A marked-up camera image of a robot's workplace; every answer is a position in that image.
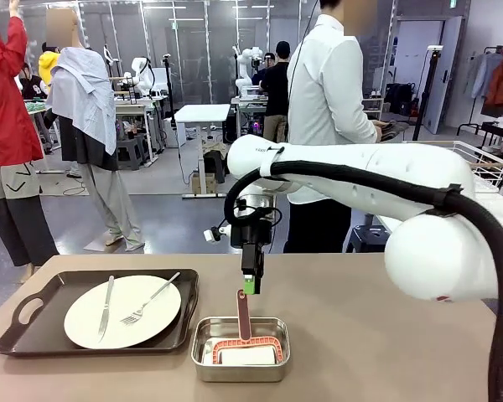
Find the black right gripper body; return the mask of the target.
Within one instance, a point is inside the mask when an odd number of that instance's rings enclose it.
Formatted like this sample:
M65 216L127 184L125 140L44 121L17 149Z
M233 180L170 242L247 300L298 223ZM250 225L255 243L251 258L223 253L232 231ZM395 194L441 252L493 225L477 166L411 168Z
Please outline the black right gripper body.
M272 243L272 232L270 221L257 221L242 227L231 226L231 246L241 250L243 272L264 272L262 248Z

